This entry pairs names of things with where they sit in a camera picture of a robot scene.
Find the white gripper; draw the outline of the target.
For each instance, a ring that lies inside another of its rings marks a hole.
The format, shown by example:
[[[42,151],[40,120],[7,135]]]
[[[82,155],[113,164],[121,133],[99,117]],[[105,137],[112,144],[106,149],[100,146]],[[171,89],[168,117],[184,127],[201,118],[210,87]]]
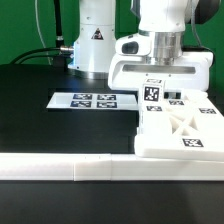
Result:
[[[211,52],[184,52],[169,65],[149,64],[144,57],[116,54],[111,62],[108,86],[113,90],[138,91],[147,79],[163,80],[166,91],[209,87]]]

